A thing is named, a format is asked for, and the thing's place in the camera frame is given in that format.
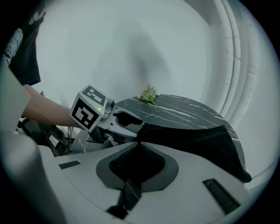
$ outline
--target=person's arm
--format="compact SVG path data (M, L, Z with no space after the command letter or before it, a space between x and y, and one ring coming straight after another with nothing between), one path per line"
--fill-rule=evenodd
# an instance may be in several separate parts
M40 123L81 128L69 116L69 108L43 97L30 85L24 85L23 88L31 95L31 99L22 114L24 117Z

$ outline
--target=white cube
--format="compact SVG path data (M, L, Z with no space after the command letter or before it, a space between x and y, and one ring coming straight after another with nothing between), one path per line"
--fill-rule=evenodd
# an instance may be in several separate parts
M103 117L107 97L95 87L88 85L75 98L70 116L80 126L91 132Z

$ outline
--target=round table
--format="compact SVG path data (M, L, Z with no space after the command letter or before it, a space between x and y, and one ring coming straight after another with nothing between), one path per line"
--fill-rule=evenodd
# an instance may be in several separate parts
M225 125L233 140L240 162L245 169L245 157L237 134L229 123L217 112L208 106L185 97L162 94L155 98L153 104L139 100L137 97L129 98L116 103L117 107L125 108L143 120L143 123L155 124L162 127L181 129L208 129ZM73 151L96 151L110 147L108 142L96 144L86 142L89 135L80 131L72 145Z

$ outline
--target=black marble table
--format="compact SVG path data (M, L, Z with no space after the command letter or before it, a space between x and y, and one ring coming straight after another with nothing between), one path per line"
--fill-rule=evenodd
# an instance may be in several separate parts
M245 157L237 134L229 123L217 112L195 100L174 95L156 96L155 103L129 98L116 103L117 107L125 108L139 116L143 123L155 124L163 127L181 129L208 129L225 125L237 149L237 153L245 169ZM87 143L88 133L81 131L74 141L72 148L81 148L83 152L103 149L104 146L96 143Z

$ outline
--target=black towel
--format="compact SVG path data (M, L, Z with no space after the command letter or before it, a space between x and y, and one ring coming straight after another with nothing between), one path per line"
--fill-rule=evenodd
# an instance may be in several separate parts
M212 129L175 129L144 124L137 134L138 142L149 142L201 156L243 183L252 180L243 170L235 145L222 125Z

